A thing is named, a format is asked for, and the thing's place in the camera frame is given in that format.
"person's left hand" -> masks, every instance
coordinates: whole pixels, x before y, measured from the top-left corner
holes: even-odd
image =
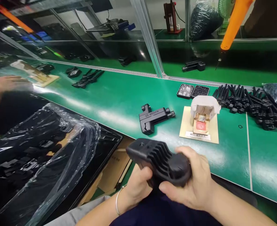
[[[149,187],[147,180],[152,177],[152,170],[149,167],[144,167],[142,170],[135,164],[132,174],[124,188],[125,194],[132,200],[134,204],[138,204],[146,198],[152,188]]]

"person's right hand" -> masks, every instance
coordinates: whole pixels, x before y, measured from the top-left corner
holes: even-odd
[[[32,89],[32,83],[20,76],[11,75],[0,77],[0,94],[12,90],[31,91]]]
[[[192,167],[192,178],[182,187],[175,187],[168,181],[159,185],[159,189],[172,201],[184,204],[185,206],[204,210],[211,205],[216,183],[211,178],[210,166],[204,155],[199,155],[190,147],[178,147],[177,153],[183,153],[190,160]]]

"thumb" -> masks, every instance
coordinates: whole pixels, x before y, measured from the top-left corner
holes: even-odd
[[[139,180],[140,182],[145,182],[146,180],[151,179],[151,177],[152,177],[152,170],[146,166],[141,170]]]
[[[168,181],[161,182],[159,185],[159,189],[162,193],[166,194],[166,196],[172,201],[183,203],[183,201],[185,200],[183,188],[175,187]]]

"black cable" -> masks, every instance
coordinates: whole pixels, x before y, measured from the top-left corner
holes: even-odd
[[[86,27],[84,26],[84,24],[82,23],[82,21],[80,20],[77,11],[74,9],[73,12],[76,14],[76,17],[78,18],[78,20],[80,21],[80,23],[82,24],[82,26],[84,27],[84,29],[87,30]]]
[[[171,4],[173,5],[173,7],[174,7],[174,10],[175,10],[175,13],[177,14],[177,16],[178,16],[178,13],[177,13],[177,11],[176,11],[176,8],[175,8],[175,5],[174,5],[174,3],[172,2],[172,0],[171,0]]]

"hand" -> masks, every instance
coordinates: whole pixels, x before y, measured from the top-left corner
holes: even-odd
[[[6,91],[31,91],[32,89],[32,83],[20,76],[11,75],[0,77],[0,96]]]
[[[142,170],[135,164],[132,174],[124,188],[125,194],[133,202],[134,205],[138,204],[146,198],[152,191],[149,187],[147,180],[152,177],[152,170],[149,167],[144,167]]]
[[[199,155],[190,147],[178,147],[177,153],[183,153],[190,160],[192,167],[192,179],[182,187],[175,187],[170,182],[164,181],[159,189],[172,201],[185,206],[207,211],[211,205],[216,183],[211,178],[210,166],[204,155]]]

